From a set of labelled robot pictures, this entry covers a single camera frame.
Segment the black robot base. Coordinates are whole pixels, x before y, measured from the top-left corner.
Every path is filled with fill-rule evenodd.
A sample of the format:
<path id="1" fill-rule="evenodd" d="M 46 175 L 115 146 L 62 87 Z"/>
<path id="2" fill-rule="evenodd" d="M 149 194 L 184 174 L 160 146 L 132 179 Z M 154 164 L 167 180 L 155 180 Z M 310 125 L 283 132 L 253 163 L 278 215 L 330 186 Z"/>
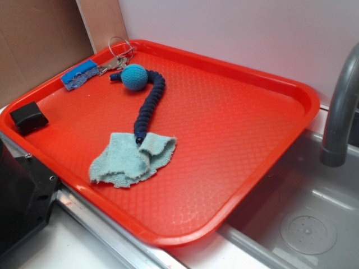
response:
<path id="1" fill-rule="evenodd" d="M 14 157 L 1 142 L 1 259 L 48 225 L 58 186 L 40 160 Z"/>

